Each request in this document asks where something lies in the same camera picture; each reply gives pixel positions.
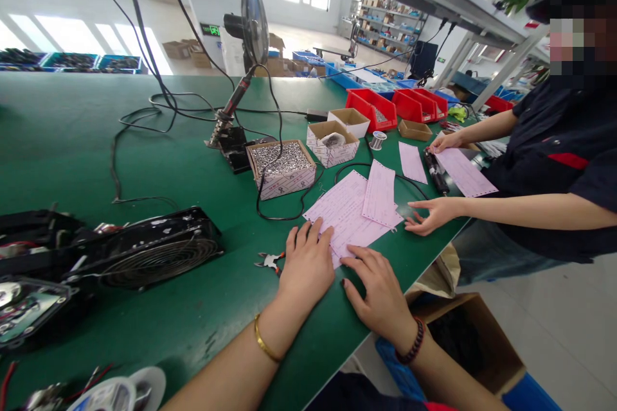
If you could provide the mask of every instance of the dark blue uniform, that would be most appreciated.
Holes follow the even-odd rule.
[[[617,102],[606,89],[561,90],[550,82],[513,109],[507,152],[484,171],[493,197],[572,193],[617,213]],[[617,252],[617,227],[554,231],[499,224],[518,245],[544,257],[591,263]]]

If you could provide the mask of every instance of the yellow object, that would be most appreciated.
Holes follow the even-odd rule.
[[[266,355],[269,356],[272,361],[276,363],[280,363],[283,358],[277,358],[275,353],[272,350],[270,350],[270,347],[268,347],[265,344],[264,340],[262,339],[262,336],[259,334],[259,328],[257,327],[257,320],[259,319],[259,315],[261,315],[261,313],[257,313],[255,315],[255,338],[257,339],[259,348],[265,351]]]
[[[448,111],[448,114],[450,114],[460,123],[465,122],[465,117],[467,116],[467,113],[465,112],[464,108],[452,108]]]

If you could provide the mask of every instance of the bracelet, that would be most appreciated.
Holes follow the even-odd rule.
[[[413,318],[416,320],[416,323],[418,323],[418,335],[416,336],[416,341],[413,343],[413,347],[411,348],[411,350],[409,350],[409,353],[407,355],[400,356],[399,353],[396,352],[398,362],[404,365],[410,364],[413,360],[416,359],[416,356],[418,356],[418,353],[420,352],[420,347],[422,347],[422,341],[424,340],[424,331],[426,330],[426,325],[424,324],[424,321],[422,321],[420,318]]]
[[[280,363],[283,358],[278,358],[275,353],[270,350],[270,347],[265,344],[262,336],[259,334],[259,328],[257,327],[257,320],[259,319],[259,315],[261,315],[261,313],[257,313],[255,315],[255,338],[257,339],[257,344],[259,344],[260,349],[262,349],[272,361],[274,361],[275,363]]]

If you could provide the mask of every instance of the solder wire spool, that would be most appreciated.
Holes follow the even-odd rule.
[[[68,411],[156,411],[165,393],[165,373],[151,366],[130,377],[101,382],[80,396]]]
[[[379,151],[381,149],[381,144],[386,138],[388,137],[384,132],[373,132],[373,141],[371,141],[369,146],[371,146],[372,150]]]

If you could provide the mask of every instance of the hand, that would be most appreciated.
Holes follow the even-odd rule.
[[[367,328],[388,339],[400,354],[407,354],[416,339],[418,325],[409,312],[390,262],[366,247],[349,245],[347,249],[357,259],[342,258],[341,263],[354,269],[366,288],[363,300],[353,283],[343,279],[353,309]]]
[[[405,230],[420,236],[428,236],[450,220],[464,215],[463,200],[464,198],[437,198],[430,201],[408,202],[409,206],[415,209],[428,209],[429,217],[422,218],[413,211],[417,222],[412,217],[407,217]]]
[[[458,148],[461,144],[463,144],[461,132],[455,132],[453,134],[435,138],[429,149],[431,151],[434,149],[435,153],[439,154],[446,148]]]
[[[319,302],[334,282],[334,266],[330,239],[334,228],[328,228],[319,239],[323,220],[313,226],[306,222],[298,231],[293,227],[287,236],[285,267],[281,274],[278,295],[308,311]]]

